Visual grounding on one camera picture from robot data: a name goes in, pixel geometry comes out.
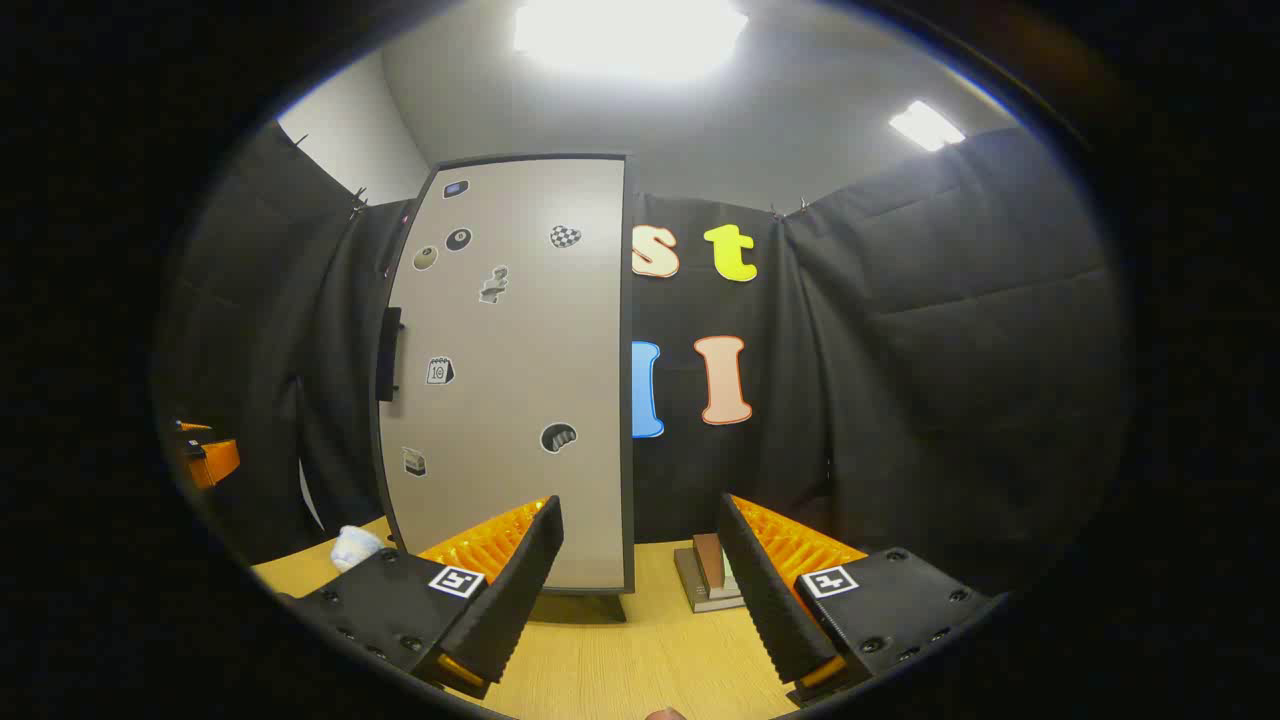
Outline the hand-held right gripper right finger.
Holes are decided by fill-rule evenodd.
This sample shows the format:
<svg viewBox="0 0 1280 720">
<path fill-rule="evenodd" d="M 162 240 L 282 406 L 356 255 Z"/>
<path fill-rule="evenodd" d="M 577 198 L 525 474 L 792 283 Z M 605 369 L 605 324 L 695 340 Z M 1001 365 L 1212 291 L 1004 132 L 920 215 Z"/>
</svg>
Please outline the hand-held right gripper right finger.
<svg viewBox="0 0 1280 720">
<path fill-rule="evenodd" d="M 1006 602 L 910 550 L 856 550 L 733 495 L 719 500 L 717 534 L 799 707 L 946 652 Z"/>
</svg>

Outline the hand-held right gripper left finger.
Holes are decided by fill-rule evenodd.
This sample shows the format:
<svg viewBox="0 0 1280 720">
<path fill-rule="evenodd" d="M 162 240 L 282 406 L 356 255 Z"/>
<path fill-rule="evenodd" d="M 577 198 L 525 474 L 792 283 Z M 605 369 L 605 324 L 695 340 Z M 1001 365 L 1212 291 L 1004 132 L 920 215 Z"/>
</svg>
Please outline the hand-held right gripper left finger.
<svg viewBox="0 0 1280 720">
<path fill-rule="evenodd" d="M 481 700 L 502 679 L 563 538 L 552 495 L 421 553 L 379 547 L 316 589 L 280 598 L 356 650 Z"/>
</svg>

